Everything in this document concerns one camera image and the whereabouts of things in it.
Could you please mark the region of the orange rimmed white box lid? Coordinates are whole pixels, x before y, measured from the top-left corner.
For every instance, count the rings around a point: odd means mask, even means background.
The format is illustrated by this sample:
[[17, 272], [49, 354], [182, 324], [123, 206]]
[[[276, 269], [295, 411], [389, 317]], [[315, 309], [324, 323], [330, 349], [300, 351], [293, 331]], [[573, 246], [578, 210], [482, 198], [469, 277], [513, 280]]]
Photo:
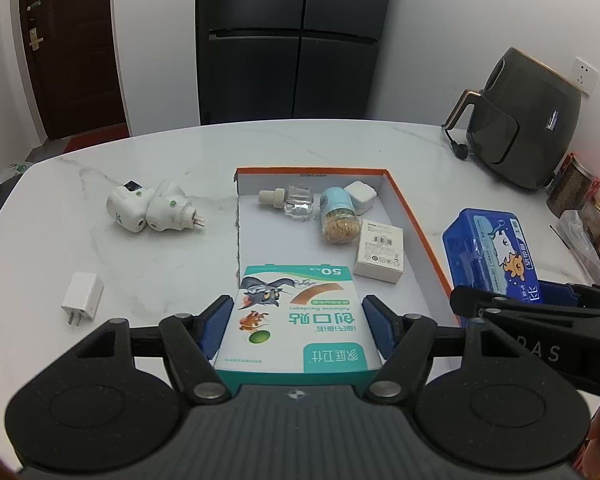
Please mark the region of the orange rimmed white box lid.
[[[396, 179], [387, 169], [346, 167], [239, 167], [236, 185], [238, 274], [248, 266], [345, 266], [358, 261], [358, 239], [330, 240], [330, 234], [349, 234], [350, 228], [327, 228], [322, 222], [320, 196], [328, 188], [363, 182], [376, 192], [362, 218], [402, 231], [403, 272], [394, 284], [353, 275], [361, 297], [375, 295], [396, 313], [419, 313], [443, 326], [457, 326], [449, 303], [450, 280]], [[307, 188], [314, 194], [309, 217], [294, 218], [259, 202], [263, 190]]]

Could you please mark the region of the clear plastic wrapper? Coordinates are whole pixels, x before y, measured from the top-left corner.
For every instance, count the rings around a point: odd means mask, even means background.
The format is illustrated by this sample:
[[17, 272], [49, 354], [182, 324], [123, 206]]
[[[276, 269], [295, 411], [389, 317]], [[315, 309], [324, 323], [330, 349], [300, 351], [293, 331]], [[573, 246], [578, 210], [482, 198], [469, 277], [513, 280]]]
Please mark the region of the clear plastic wrapper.
[[566, 244], [591, 281], [600, 285], [600, 256], [585, 232], [580, 214], [576, 210], [565, 210], [559, 217], [554, 231]]

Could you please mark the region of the white wall charger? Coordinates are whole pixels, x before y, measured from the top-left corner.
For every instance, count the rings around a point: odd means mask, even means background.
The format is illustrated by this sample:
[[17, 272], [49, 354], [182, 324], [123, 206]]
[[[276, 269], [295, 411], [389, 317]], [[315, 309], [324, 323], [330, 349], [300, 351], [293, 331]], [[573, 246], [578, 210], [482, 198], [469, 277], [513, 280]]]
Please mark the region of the white wall charger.
[[79, 326], [83, 320], [96, 318], [104, 283], [95, 273], [76, 272], [66, 290], [61, 309], [68, 315], [68, 324]]

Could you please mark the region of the clear liquid refill bottle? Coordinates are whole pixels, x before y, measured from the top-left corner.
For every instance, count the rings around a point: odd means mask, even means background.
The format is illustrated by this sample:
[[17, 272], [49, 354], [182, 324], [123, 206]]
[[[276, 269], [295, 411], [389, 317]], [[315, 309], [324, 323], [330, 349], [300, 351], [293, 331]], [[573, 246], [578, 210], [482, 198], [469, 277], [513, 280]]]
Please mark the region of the clear liquid refill bottle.
[[296, 220], [308, 220], [313, 214], [314, 193], [303, 186], [261, 190], [258, 200], [261, 205], [283, 211], [286, 216]]

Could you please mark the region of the dark brown wooden door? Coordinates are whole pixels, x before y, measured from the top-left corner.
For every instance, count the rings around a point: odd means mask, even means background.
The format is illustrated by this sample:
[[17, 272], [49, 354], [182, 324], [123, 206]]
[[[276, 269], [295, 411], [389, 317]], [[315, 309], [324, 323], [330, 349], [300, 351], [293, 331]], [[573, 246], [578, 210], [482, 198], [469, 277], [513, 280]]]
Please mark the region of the dark brown wooden door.
[[19, 0], [27, 66], [46, 136], [58, 140], [125, 122], [110, 0], [41, 0], [40, 48], [29, 47], [27, 5]]

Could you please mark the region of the glass jar with gold lid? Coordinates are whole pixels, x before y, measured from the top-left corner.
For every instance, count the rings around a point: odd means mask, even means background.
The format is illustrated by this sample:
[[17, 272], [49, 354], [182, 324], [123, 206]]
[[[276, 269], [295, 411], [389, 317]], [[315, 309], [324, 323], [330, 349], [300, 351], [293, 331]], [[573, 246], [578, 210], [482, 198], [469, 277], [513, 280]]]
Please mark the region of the glass jar with gold lid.
[[600, 248], [600, 199], [590, 197], [580, 210], [580, 217], [593, 246]]

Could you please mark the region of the white mosquito plug with black tab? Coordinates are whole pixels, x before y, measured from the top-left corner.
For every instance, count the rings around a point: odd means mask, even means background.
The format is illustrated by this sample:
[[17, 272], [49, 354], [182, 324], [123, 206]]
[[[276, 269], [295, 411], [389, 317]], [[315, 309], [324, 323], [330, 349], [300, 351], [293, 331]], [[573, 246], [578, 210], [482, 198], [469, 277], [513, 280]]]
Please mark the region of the white mosquito plug with black tab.
[[135, 181], [117, 186], [107, 197], [106, 209], [118, 226], [139, 233], [146, 226], [146, 212], [154, 195], [152, 188], [144, 188]]

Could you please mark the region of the white wall socket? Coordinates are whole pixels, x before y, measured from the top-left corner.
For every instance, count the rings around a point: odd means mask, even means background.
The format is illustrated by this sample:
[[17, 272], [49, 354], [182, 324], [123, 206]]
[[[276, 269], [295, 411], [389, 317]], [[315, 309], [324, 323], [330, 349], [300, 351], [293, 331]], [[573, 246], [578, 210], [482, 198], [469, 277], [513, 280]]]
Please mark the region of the white wall socket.
[[586, 96], [590, 96], [599, 74], [598, 70], [585, 62], [585, 60], [582, 60], [582, 58], [575, 58], [569, 73], [569, 80]]

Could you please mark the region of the teal bandage box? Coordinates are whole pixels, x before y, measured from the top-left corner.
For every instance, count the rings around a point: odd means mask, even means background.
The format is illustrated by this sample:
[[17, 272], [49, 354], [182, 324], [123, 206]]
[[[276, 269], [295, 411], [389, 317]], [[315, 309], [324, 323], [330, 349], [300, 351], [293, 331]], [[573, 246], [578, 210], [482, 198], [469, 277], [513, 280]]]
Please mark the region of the teal bandage box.
[[363, 392], [380, 355], [346, 266], [247, 266], [214, 368], [243, 386], [348, 385]]

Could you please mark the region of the white green plastic bag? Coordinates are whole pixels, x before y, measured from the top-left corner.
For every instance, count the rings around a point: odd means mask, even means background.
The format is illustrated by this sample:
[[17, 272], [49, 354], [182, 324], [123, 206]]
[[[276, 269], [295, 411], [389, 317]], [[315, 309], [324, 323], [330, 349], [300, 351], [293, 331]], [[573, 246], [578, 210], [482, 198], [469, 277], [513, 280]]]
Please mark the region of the white green plastic bag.
[[1, 179], [9, 180], [15, 176], [20, 176], [20, 174], [24, 174], [31, 166], [30, 162], [12, 162], [1, 172]]

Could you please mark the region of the white power adapter box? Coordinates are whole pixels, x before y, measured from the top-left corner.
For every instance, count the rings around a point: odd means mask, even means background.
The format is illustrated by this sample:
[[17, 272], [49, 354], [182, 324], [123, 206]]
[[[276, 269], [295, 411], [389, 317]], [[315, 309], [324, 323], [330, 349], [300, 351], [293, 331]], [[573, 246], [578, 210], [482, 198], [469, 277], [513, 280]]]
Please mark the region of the white power adapter box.
[[358, 237], [353, 273], [396, 284], [404, 272], [403, 230], [364, 219]]

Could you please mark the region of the black air fryer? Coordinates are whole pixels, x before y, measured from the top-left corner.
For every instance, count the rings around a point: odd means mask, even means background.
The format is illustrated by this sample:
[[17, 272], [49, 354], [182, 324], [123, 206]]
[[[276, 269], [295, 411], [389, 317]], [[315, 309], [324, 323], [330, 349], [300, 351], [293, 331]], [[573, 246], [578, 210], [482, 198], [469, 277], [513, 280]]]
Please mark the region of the black air fryer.
[[442, 128], [450, 132], [471, 107], [469, 153], [510, 183], [538, 190], [569, 148], [581, 99], [580, 89], [556, 70], [509, 48], [481, 90], [462, 93]]

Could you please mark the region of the white cube usb charger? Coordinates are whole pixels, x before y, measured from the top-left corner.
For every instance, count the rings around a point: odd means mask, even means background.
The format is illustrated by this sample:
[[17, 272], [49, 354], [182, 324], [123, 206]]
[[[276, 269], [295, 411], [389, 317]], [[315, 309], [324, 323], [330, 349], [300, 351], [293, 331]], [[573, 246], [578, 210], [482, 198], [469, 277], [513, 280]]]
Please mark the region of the white cube usb charger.
[[358, 216], [373, 208], [377, 192], [370, 185], [357, 180], [347, 185], [344, 190], [350, 197], [353, 209]]

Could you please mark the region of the glass jar with dark contents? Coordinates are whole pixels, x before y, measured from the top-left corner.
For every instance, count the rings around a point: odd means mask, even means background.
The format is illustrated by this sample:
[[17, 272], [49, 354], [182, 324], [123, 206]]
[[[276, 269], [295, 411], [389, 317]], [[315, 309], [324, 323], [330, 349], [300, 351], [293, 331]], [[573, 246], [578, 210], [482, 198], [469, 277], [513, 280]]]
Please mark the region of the glass jar with dark contents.
[[558, 168], [547, 192], [546, 206], [556, 218], [566, 210], [580, 210], [600, 189], [600, 178], [577, 155], [569, 153]]

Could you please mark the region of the blue lid toothpick jar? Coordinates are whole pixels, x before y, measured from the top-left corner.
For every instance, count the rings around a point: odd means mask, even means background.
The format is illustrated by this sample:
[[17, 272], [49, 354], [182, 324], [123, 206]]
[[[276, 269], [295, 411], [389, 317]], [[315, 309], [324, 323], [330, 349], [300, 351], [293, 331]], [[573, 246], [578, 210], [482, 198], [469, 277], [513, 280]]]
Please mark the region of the blue lid toothpick jar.
[[321, 194], [320, 216], [323, 238], [332, 244], [353, 242], [360, 234], [360, 222], [344, 188], [332, 186]]

